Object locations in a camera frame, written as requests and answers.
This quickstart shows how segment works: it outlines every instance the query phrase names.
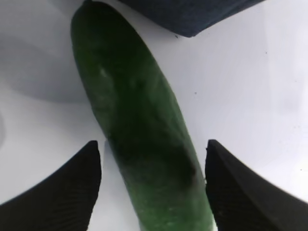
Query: black rubber pad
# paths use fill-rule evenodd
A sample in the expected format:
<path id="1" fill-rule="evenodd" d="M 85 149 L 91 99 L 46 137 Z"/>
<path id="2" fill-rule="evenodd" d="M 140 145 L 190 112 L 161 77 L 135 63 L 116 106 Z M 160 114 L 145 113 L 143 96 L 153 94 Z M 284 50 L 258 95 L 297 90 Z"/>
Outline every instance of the black rubber pad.
<path id="1" fill-rule="evenodd" d="M 308 204 L 261 178 L 218 141 L 208 143 L 205 175 L 219 231 L 308 231 Z"/>
<path id="2" fill-rule="evenodd" d="M 90 141 L 43 182 L 1 205 L 0 231 L 86 231 L 101 175 L 98 145 Z"/>

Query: cucumber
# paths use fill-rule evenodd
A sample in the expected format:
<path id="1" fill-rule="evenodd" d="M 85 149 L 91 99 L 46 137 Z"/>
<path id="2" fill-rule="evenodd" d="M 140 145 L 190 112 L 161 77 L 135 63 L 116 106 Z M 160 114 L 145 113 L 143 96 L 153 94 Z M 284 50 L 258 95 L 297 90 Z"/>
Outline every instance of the cucumber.
<path id="1" fill-rule="evenodd" d="M 74 57 L 143 231 L 211 231 L 204 178 L 174 93 L 134 28 L 87 0 Z"/>

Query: white background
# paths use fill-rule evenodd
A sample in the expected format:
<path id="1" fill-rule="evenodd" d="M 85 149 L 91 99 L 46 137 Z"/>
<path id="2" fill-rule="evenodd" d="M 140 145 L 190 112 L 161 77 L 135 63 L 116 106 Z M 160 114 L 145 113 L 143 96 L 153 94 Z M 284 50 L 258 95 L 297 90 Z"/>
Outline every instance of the white background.
<path id="1" fill-rule="evenodd" d="M 0 203 L 94 139 L 104 168 L 89 230 L 135 231 L 137 219 L 72 55 L 70 19 L 81 2 L 0 2 Z M 202 168 L 208 139 L 217 139 L 308 201 L 308 1 L 268 0 L 190 39 L 110 3 L 168 78 Z"/>

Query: dark blue fabric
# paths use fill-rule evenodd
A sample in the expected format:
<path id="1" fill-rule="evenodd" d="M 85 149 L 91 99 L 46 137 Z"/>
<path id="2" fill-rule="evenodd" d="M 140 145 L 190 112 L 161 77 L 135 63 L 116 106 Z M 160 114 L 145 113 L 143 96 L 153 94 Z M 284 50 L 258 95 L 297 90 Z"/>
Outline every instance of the dark blue fabric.
<path id="1" fill-rule="evenodd" d="M 121 0 L 160 26 L 185 37 L 263 0 Z"/>

